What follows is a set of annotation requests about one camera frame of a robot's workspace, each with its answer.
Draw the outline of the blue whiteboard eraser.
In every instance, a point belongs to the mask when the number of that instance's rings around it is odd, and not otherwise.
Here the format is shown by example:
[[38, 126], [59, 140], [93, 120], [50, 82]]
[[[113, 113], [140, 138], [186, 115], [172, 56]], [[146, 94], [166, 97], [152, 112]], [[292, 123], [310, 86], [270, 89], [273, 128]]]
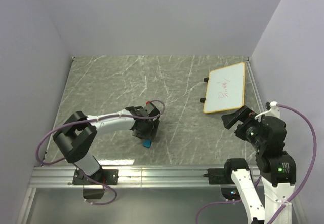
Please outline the blue whiteboard eraser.
[[146, 139], [142, 142], [142, 146], [145, 147], [145, 148], [150, 148], [151, 147], [151, 144], [152, 144], [152, 141], [149, 140], [149, 139]]

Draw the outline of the orange framed whiteboard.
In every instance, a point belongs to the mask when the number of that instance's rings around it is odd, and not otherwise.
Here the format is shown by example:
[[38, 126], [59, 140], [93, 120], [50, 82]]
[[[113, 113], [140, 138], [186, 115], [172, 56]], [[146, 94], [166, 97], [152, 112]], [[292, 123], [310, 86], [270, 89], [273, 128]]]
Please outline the orange framed whiteboard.
[[209, 72], [204, 78], [206, 94], [200, 99], [205, 114], [239, 109], [244, 105], [245, 71], [245, 63], [240, 62]]

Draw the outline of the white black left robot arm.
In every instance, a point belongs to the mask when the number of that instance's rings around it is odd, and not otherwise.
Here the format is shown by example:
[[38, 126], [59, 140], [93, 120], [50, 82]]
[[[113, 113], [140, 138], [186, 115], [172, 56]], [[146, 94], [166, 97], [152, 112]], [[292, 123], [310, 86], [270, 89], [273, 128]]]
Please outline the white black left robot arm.
[[153, 141], [160, 114], [151, 102], [144, 107], [126, 107], [117, 113], [100, 116], [86, 116], [77, 111], [65, 122], [68, 126], [53, 135], [53, 141], [65, 160], [83, 171], [86, 181], [90, 184], [102, 183], [102, 167], [89, 153], [93, 141], [102, 135], [123, 130], [132, 131], [132, 135], [139, 139]]

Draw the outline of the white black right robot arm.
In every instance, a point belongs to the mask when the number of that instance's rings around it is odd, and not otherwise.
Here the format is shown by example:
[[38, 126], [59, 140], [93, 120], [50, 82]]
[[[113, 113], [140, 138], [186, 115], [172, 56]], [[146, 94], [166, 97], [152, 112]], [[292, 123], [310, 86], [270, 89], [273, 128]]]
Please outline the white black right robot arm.
[[259, 114], [243, 106], [221, 119], [226, 129], [236, 125], [235, 136], [250, 143], [256, 152], [264, 203], [256, 192], [252, 173], [244, 159], [227, 159], [223, 171], [224, 179], [234, 183], [239, 192], [248, 223], [292, 223], [292, 204], [288, 198], [296, 188], [297, 168], [284, 150], [286, 124], [280, 119], [276, 102]]

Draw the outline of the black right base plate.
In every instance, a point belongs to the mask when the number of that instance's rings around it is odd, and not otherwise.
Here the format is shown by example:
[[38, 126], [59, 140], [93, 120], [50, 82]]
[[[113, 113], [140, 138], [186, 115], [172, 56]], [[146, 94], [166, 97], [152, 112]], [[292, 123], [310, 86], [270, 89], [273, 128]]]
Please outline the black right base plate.
[[231, 170], [225, 168], [209, 168], [207, 173], [203, 174], [202, 177], [208, 179], [209, 185], [230, 185], [234, 184], [231, 179]]

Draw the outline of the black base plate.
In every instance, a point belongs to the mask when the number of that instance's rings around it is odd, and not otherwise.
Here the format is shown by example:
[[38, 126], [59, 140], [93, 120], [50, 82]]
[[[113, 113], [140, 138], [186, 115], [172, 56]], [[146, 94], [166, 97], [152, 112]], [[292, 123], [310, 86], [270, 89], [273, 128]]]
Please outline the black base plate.
[[[106, 184], [117, 185], [119, 170], [117, 169], [100, 169], [95, 174], [89, 176], [90, 179]], [[81, 170], [75, 170], [72, 185], [92, 185], [95, 184], [84, 177]]]
[[230, 185], [234, 184], [231, 179], [231, 170], [225, 168], [209, 168], [207, 173], [203, 174], [202, 177], [208, 179], [209, 185]]

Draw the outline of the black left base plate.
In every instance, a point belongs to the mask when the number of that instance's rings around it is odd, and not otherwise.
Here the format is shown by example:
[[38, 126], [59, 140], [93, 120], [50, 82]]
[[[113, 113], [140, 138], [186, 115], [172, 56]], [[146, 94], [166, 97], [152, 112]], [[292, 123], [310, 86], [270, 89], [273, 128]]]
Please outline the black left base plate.
[[[89, 176], [90, 179], [106, 184], [117, 185], [119, 170], [117, 169], [100, 169], [95, 174]], [[92, 185], [95, 184], [84, 177], [81, 170], [75, 170], [72, 185]]]

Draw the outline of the aluminium front rail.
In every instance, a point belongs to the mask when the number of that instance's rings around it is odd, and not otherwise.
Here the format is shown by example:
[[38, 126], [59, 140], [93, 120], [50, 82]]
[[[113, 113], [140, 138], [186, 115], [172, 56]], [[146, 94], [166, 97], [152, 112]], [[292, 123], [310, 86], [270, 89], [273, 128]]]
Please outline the aluminium front rail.
[[[170, 166], [103, 166], [103, 169], [118, 170], [114, 188], [204, 188], [210, 187], [203, 177], [209, 168], [221, 165], [170, 165]], [[75, 167], [35, 167], [28, 186], [30, 188], [74, 188]]]

